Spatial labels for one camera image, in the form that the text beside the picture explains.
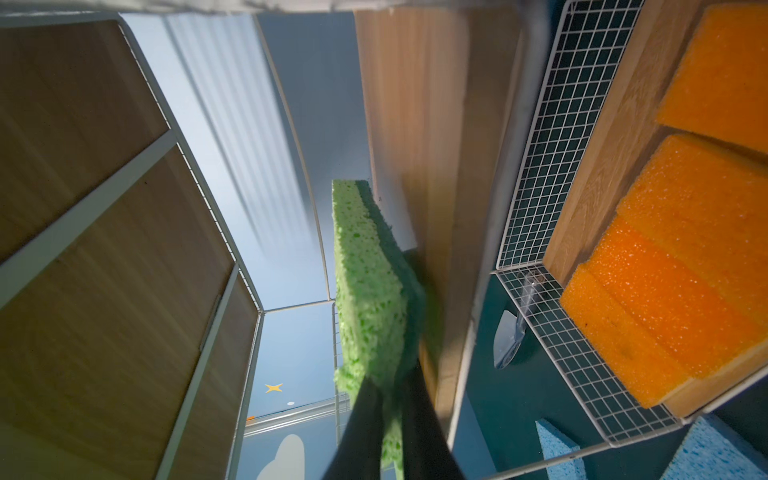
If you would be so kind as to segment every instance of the white wire mesh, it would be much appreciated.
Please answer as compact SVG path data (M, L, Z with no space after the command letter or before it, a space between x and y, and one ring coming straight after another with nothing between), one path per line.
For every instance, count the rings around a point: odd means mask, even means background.
M544 280L525 320L606 442L621 446L682 426L664 406L640 407L562 309L563 289L547 269L523 266L496 275L521 313L526 277Z
M496 268L540 262L642 0L566 3Z

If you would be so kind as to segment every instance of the green sponge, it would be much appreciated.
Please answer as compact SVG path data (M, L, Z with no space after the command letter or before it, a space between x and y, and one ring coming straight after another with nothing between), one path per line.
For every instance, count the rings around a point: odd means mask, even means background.
M392 399L393 389L416 364L425 313L424 290L397 247L373 201L367 182L333 181L336 306L344 365L339 389L354 402L363 378ZM400 414L387 402L391 419L382 442L382 466L402 471Z

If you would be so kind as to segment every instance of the stack of orange sponges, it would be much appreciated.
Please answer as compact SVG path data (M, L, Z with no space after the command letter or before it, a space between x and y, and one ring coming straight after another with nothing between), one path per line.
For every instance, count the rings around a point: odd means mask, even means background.
M768 152L766 25L707 9L657 120ZM644 407L768 337L768 168L744 152L669 136L561 298Z

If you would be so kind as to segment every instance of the white cloud decal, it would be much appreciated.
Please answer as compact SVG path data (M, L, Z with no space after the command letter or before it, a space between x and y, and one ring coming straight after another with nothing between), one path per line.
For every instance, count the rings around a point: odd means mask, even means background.
M277 448L275 459L264 467L256 480L304 480L304 442L288 435Z

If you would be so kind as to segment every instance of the blue sponge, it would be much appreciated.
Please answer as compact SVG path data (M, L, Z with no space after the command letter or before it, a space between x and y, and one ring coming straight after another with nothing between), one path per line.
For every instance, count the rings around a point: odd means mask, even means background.
M563 435L563 432L557 430L546 420L542 419L536 422L536 431L545 460L581 450L581 447L576 445L573 440ZM547 467L547 476L549 480L587 480L584 460L576 458L570 462Z
M702 415L690 427L661 480L683 478L768 480L768 462L715 415Z

